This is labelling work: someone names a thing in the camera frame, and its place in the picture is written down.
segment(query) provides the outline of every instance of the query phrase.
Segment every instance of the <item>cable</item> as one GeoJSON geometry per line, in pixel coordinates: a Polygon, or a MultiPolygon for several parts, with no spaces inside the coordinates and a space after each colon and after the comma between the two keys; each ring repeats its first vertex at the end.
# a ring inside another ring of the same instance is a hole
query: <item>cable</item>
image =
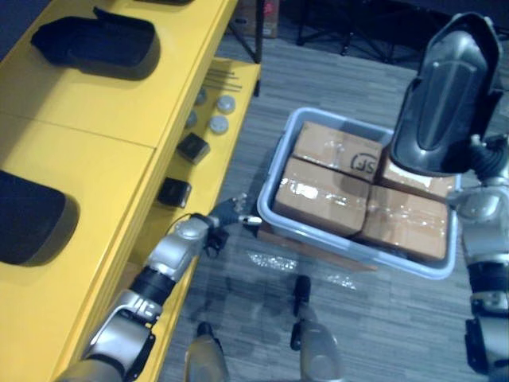
{"type": "Polygon", "coordinates": [[[169,225],[169,227],[168,227],[168,229],[166,230],[166,232],[168,233],[168,232],[169,232],[169,231],[173,228],[173,226],[174,226],[176,223],[178,223],[179,221],[181,221],[181,220],[182,220],[182,219],[184,219],[185,217],[187,217],[187,216],[191,216],[191,215],[192,215],[191,213],[186,213],[186,214],[184,214],[184,215],[182,215],[182,216],[178,217],[176,220],[174,220],[174,221],[173,221],[173,222],[169,225]]]}

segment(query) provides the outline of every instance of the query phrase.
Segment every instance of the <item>small black box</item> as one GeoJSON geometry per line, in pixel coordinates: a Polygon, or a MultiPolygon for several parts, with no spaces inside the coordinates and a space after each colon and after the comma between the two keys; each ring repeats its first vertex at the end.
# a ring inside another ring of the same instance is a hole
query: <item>small black box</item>
{"type": "Polygon", "coordinates": [[[177,146],[177,151],[188,161],[197,164],[210,151],[210,146],[194,133],[189,133],[177,146]]]}
{"type": "Polygon", "coordinates": [[[167,177],[162,183],[161,190],[157,195],[157,201],[163,205],[184,208],[191,193],[191,188],[191,185],[186,181],[167,177]]]}

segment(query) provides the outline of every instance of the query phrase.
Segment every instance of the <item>gray carpet floor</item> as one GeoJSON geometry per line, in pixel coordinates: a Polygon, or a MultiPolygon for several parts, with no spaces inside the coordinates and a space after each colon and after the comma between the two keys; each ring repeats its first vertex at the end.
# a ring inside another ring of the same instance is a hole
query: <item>gray carpet floor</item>
{"type": "MultiPolygon", "coordinates": [[[[286,119],[314,106],[393,127],[414,71],[265,40],[262,92],[253,98],[221,199],[242,191],[255,203],[286,119]]],[[[226,37],[219,55],[243,58],[226,37]]],[[[507,58],[503,76],[507,84],[507,58]]],[[[491,131],[509,127],[503,99],[491,131]]],[[[173,335],[161,382],[182,381],[185,350],[200,321],[220,338],[233,381],[298,380],[289,348],[291,292],[297,274],[313,281],[311,302],[336,335],[352,381],[482,381],[467,365],[464,320],[468,276],[459,254],[453,274],[430,281],[382,267],[348,271],[262,243],[240,227],[217,259],[202,257],[173,335]]]]}

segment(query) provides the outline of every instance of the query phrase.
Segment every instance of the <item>metal rod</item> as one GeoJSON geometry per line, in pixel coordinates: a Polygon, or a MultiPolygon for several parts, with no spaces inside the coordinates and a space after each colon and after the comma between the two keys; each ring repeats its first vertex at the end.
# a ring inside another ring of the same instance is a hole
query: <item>metal rod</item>
{"type": "Polygon", "coordinates": [[[209,72],[209,73],[207,73],[206,77],[208,77],[208,76],[224,78],[225,80],[238,80],[239,79],[238,77],[229,76],[228,74],[224,75],[224,73],[219,73],[219,72],[212,72],[212,73],[209,72]]]}
{"type": "Polygon", "coordinates": [[[225,86],[231,86],[232,88],[242,89],[241,85],[227,84],[224,81],[216,80],[216,79],[213,79],[213,78],[205,78],[205,80],[209,81],[209,82],[216,82],[217,84],[224,84],[225,86]]]}
{"type": "Polygon", "coordinates": [[[210,88],[210,89],[216,89],[216,90],[224,90],[226,92],[236,92],[236,93],[240,93],[240,90],[239,89],[226,89],[226,88],[223,88],[221,86],[215,86],[215,85],[209,85],[209,84],[203,84],[204,87],[206,88],[210,88]]]}
{"type": "Polygon", "coordinates": [[[301,20],[299,21],[299,31],[297,34],[297,45],[303,45],[306,41],[302,36],[305,24],[308,22],[309,14],[309,0],[304,1],[304,5],[301,8],[301,20]]]}
{"type": "Polygon", "coordinates": [[[247,54],[249,54],[249,57],[251,57],[251,59],[256,62],[256,55],[255,55],[255,52],[253,52],[253,50],[251,49],[251,47],[246,43],[246,40],[244,40],[244,37],[242,34],[240,34],[240,32],[235,28],[235,26],[231,23],[228,23],[228,28],[229,30],[231,31],[231,33],[235,36],[235,38],[237,39],[237,41],[241,44],[241,46],[244,47],[244,49],[246,50],[247,54]]]}
{"type": "Polygon", "coordinates": [[[371,46],[371,48],[379,55],[382,61],[387,61],[388,59],[387,55],[377,46],[375,41],[370,39],[369,36],[364,33],[363,30],[354,27],[354,34],[356,34],[357,36],[362,38],[365,42],[367,42],[367,44],[371,46]]]}
{"type": "Polygon", "coordinates": [[[258,97],[260,95],[260,80],[256,81],[256,85],[254,86],[254,96],[258,97]]]}
{"type": "Polygon", "coordinates": [[[216,69],[216,68],[209,68],[208,71],[209,72],[217,72],[217,73],[225,73],[225,74],[228,74],[229,76],[235,75],[235,72],[229,72],[228,70],[221,70],[221,69],[216,69]]]}
{"type": "Polygon", "coordinates": [[[254,62],[256,64],[262,63],[262,47],[263,47],[263,23],[264,14],[263,8],[265,7],[265,0],[257,0],[256,2],[256,31],[255,31],[255,51],[254,62]]]}

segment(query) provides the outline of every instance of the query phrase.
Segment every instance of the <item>printed logo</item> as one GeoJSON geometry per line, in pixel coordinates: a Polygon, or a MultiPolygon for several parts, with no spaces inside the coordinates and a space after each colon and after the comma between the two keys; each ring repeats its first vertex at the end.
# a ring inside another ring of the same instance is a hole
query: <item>printed logo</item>
{"type": "Polygon", "coordinates": [[[376,157],[367,153],[355,154],[350,163],[350,168],[353,170],[363,171],[365,173],[375,172],[376,157]]]}
{"type": "Polygon", "coordinates": [[[265,16],[268,16],[268,15],[272,14],[274,11],[275,11],[274,4],[272,2],[266,2],[263,7],[263,14],[265,16]]]}

